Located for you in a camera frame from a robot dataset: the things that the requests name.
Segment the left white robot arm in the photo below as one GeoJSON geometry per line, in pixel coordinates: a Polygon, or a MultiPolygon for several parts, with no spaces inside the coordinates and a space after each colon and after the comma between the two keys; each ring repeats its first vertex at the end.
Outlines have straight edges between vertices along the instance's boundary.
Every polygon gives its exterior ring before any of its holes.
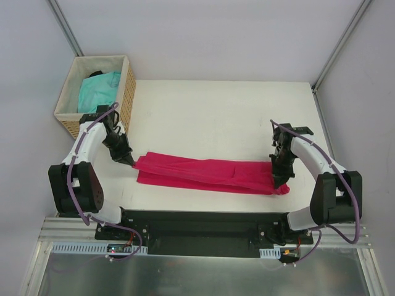
{"type": "Polygon", "coordinates": [[[94,170],[100,146],[109,150],[111,159],[132,167],[135,161],[126,131],[116,111],[118,103],[99,105],[94,113],[79,120],[74,145],[63,161],[49,167],[48,176],[58,213],[78,216],[87,225],[90,220],[110,223],[109,232],[118,240],[130,234],[130,224],[122,219],[122,208],[104,200],[104,190],[94,170]]]}

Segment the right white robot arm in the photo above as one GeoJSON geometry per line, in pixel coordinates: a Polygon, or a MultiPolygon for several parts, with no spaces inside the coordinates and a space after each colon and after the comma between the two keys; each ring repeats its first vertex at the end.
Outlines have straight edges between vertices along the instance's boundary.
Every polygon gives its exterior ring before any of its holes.
{"type": "Polygon", "coordinates": [[[275,151],[269,157],[275,188],[295,177],[293,165],[296,159],[305,165],[315,180],[309,206],[281,217],[275,231],[279,239],[289,244],[299,237],[300,232],[330,228],[347,243],[358,243],[362,175],[347,170],[331,158],[315,142],[310,128],[272,122],[272,130],[275,151]]]}

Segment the pink t shirt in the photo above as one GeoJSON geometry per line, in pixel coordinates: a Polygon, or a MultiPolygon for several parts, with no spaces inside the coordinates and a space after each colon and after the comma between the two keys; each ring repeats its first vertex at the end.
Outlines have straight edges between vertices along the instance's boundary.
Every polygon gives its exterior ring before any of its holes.
{"type": "Polygon", "coordinates": [[[141,184],[255,195],[285,195],[276,188],[270,162],[193,159],[148,152],[135,163],[141,184]]]}

